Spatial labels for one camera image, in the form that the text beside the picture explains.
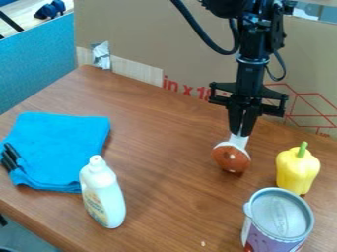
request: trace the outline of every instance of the yellow bell pepper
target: yellow bell pepper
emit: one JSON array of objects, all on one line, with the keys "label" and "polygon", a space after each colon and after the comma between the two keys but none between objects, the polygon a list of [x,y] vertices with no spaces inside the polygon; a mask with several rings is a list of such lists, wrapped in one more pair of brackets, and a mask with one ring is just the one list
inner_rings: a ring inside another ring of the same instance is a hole
[{"label": "yellow bell pepper", "polygon": [[306,194],[320,170],[320,162],[306,149],[307,142],[300,147],[280,152],[276,156],[278,187],[298,195]]}]

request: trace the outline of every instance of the bottle cap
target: bottle cap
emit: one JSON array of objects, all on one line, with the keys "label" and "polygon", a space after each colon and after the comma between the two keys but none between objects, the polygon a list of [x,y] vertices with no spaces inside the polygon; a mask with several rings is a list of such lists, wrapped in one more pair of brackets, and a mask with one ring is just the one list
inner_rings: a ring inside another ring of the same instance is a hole
[{"label": "bottle cap", "polygon": [[94,155],[90,157],[89,160],[89,171],[90,172],[99,172],[106,167],[104,159],[100,155]]}]

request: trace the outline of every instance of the cubicle wall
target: cubicle wall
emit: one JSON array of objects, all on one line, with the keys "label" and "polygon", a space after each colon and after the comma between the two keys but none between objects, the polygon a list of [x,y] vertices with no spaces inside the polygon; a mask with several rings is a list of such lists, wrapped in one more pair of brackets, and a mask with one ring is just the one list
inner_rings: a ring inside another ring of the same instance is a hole
[{"label": "cubicle wall", "polygon": [[75,68],[74,14],[0,40],[0,113]]}]

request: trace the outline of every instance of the can label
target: can label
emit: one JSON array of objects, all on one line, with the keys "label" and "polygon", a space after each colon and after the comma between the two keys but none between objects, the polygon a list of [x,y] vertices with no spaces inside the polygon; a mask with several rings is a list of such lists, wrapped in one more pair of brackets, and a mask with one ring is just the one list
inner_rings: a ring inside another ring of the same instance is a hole
[{"label": "can label", "polygon": [[299,252],[304,243],[304,240],[287,242],[266,236],[256,228],[250,218],[245,220],[241,239],[244,252]]}]

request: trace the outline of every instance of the paint can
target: paint can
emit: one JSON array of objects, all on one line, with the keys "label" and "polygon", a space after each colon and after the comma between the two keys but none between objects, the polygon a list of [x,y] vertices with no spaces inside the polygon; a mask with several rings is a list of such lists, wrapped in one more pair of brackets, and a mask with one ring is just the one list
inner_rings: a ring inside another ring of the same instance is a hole
[{"label": "paint can", "polygon": [[281,188],[265,188],[244,204],[244,252],[298,252],[310,235],[314,216],[307,202]]}]

